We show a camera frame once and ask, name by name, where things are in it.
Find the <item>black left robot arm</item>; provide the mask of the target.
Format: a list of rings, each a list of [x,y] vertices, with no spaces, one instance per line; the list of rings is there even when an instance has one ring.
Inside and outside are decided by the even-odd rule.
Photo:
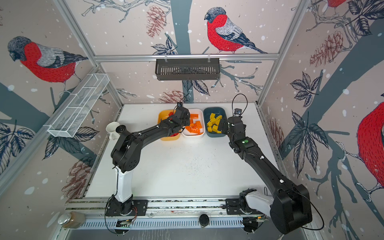
[[[111,202],[125,214],[132,205],[133,169],[140,162],[141,152],[147,145],[165,137],[177,134],[190,125],[190,112],[184,107],[176,107],[174,113],[148,129],[130,133],[120,125],[116,132],[120,135],[112,153],[114,168],[117,171],[117,190]]]

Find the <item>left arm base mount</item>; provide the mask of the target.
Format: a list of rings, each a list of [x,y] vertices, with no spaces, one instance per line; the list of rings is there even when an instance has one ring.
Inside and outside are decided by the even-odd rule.
[[[119,202],[116,198],[108,201],[106,206],[106,217],[120,217],[120,216],[145,216],[148,200],[132,200],[128,199],[124,203]]]

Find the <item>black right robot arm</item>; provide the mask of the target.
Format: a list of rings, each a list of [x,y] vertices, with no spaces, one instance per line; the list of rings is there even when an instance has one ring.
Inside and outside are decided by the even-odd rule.
[[[271,196],[255,189],[240,193],[239,203],[228,210],[251,214],[258,211],[270,217],[282,234],[288,234],[313,220],[310,195],[306,187],[296,185],[284,176],[264,155],[258,144],[246,136],[246,125],[241,116],[219,123],[218,130],[229,137],[233,152],[249,164],[259,175]]]

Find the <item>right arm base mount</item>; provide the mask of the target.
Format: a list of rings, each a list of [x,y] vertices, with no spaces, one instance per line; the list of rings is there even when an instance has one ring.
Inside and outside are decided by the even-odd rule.
[[[237,199],[226,199],[221,206],[228,215],[256,215],[270,216],[273,198],[258,192],[256,189],[242,191]]]

